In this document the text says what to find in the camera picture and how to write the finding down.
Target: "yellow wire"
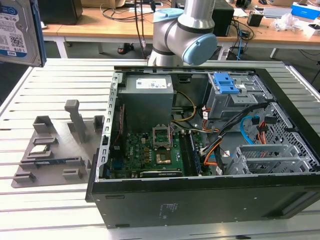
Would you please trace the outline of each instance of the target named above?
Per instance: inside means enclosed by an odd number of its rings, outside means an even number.
[[[188,121],[189,119],[192,119],[194,117],[194,115],[196,114],[196,105],[194,104],[194,102],[190,99],[190,97],[188,97],[186,94],[184,94],[182,91],[176,91],[177,93],[182,94],[183,96],[185,96],[186,99],[188,99],[190,101],[190,103],[193,106],[193,113],[191,114],[191,116],[186,117],[186,118],[182,118],[182,119],[177,119],[177,120],[171,120],[171,122],[184,122],[184,121]]]

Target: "slotted aluminum workbench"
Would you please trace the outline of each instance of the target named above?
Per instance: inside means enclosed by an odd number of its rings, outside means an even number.
[[[80,101],[85,119],[102,115],[114,66],[143,66],[142,60],[49,59],[29,68],[0,107],[0,240],[6,239],[320,239],[320,202],[287,220],[107,230],[87,184],[12,188],[12,177],[33,133],[36,116],[66,121],[68,99]],[[320,134],[320,96],[291,66],[274,61],[209,61],[210,67],[266,68]]]

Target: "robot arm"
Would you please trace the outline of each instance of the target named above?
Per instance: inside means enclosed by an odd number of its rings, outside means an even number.
[[[212,34],[215,0],[186,0],[184,11],[160,9],[153,19],[153,49],[149,66],[200,65],[217,48]]]

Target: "3d-printed holder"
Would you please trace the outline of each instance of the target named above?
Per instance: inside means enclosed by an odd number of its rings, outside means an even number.
[[[104,116],[84,121],[78,112],[78,100],[67,100],[64,109],[70,113],[71,122],[36,117],[35,131],[13,177],[13,188],[88,182]],[[43,151],[33,150],[35,146]]]

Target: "black box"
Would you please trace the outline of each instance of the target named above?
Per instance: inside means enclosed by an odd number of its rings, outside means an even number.
[[[81,0],[38,0],[44,24],[76,25],[83,12]]]
[[[259,27],[263,17],[263,14],[251,12],[246,23],[251,27]]]
[[[234,8],[226,0],[216,0],[212,19],[214,21],[213,34],[217,37],[228,36],[230,24],[234,16]]]

